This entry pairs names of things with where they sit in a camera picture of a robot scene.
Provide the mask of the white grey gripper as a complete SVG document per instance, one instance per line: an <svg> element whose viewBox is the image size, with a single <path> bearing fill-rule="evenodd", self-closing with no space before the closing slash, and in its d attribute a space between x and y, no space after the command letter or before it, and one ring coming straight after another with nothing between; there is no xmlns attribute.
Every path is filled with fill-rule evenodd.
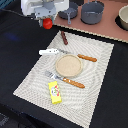
<svg viewBox="0 0 128 128"><path fill-rule="evenodd" d="M60 11L69 8L69 0L21 0L21 9L25 16L35 15L35 18L55 19Z"/></svg>

